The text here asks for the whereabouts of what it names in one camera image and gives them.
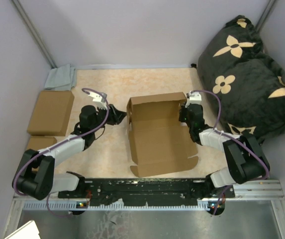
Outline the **brown cardboard box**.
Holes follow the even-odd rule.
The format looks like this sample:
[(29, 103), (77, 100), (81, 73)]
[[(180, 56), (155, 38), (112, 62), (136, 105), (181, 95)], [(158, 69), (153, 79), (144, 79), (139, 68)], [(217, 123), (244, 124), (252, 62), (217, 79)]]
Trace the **brown cardboard box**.
[(127, 133), (131, 172), (149, 177), (191, 170), (198, 163), (189, 128), (179, 121), (184, 93), (131, 97), (127, 103)]

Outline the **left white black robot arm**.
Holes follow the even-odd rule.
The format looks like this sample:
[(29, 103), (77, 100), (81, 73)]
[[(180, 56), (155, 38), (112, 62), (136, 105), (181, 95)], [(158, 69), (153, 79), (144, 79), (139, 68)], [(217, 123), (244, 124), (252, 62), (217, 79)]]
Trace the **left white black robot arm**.
[(88, 149), (95, 141), (95, 132), (105, 125), (118, 125), (126, 112), (114, 105), (106, 108), (84, 106), (73, 132), (63, 141), (40, 150), (28, 149), (23, 154), (12, 187), (19, 195), (43, 200), (51, 193), (69, 191), (74, 197), (86, 192), (82, 176), (72, 172), (54, 174), (55, 167), (70, 157)]

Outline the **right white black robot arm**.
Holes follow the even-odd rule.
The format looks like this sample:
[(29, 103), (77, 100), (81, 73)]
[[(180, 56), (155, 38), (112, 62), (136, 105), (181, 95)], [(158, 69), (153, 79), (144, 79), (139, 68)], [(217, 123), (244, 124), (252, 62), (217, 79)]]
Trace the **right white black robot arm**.
[(204, 189), (208, 196), (218, 196), (224, 186), (269, 177), (269, 162), (252, 134), (234, 135), (210, 127), (205, 123), (203, 107), (199, 104), (182, 104), (179, 121), (188, 126), (193, 142), (225, 154), (227, 167), (207, 176), (209, 182)]

